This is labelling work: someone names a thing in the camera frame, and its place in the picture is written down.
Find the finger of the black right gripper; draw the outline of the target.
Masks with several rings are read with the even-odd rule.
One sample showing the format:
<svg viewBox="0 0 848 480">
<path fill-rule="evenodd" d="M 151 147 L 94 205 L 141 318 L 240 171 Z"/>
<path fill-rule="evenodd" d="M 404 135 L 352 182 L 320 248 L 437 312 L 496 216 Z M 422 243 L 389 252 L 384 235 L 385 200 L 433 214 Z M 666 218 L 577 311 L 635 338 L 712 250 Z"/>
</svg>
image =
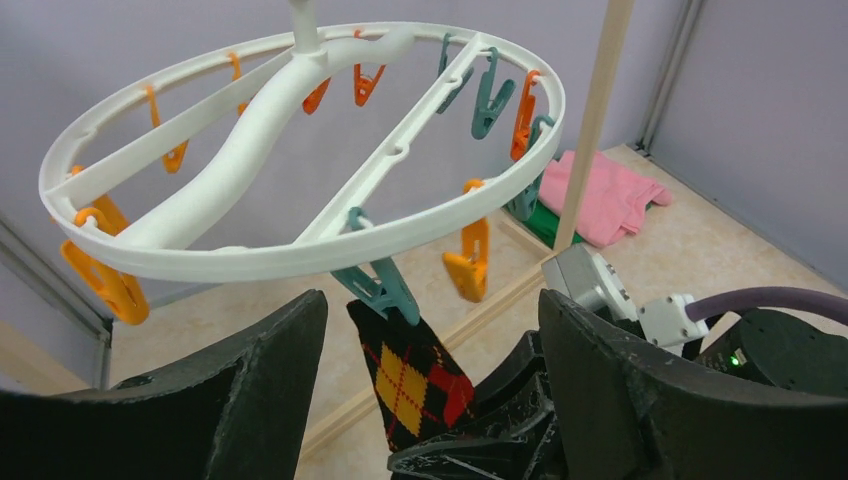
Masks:
<svg viewBox="0 0 848 480">
<path fill-rule="evenodd" d="M 567 477 L 539 332 L 524 332 L 475 394 L 473 421 L 388 457 L 393 479 Z"/>
</svg>

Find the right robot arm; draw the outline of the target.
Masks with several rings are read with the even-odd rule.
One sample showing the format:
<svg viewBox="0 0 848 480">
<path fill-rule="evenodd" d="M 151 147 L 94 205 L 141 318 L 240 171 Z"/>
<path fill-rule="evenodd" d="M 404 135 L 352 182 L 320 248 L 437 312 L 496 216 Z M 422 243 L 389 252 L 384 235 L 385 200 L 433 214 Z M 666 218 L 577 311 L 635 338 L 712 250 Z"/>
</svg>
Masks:
<svg viewBox="0 0 848 480">
<path fill-rule="evenodd" d="M 847 342 L 751 309 L 693 360 L 582 309 L 540 312 L 545 370 L 395 479 L 843 479 Z"/>
</svg>

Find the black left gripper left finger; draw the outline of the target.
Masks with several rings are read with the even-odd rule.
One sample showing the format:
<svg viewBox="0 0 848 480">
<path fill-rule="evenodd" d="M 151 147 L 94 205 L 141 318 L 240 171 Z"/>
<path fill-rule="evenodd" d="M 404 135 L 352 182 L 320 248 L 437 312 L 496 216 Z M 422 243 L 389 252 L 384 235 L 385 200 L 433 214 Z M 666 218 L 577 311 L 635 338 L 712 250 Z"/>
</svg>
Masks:
<svg viewBox="0 0 848 480">
<path fill-rule="evenodd" d="M 309 290 L 108 390 L 1 396 L 5 479 L 291 479 L 328 319 Z"/>
</svg>

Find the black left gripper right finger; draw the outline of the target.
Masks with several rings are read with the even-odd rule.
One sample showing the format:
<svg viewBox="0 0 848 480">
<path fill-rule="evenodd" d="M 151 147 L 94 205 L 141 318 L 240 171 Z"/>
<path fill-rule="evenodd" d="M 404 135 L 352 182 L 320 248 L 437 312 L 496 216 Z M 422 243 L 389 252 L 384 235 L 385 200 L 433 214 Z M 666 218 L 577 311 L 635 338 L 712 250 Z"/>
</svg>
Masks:
<svg viewBox="0 0 848 480">
<path fill-rule="evenodd" d="M 538 322 L 570 479 L 843 479 L 847 341 L 772 310 L 690 361 L 559 292 Z"/>
</svg>

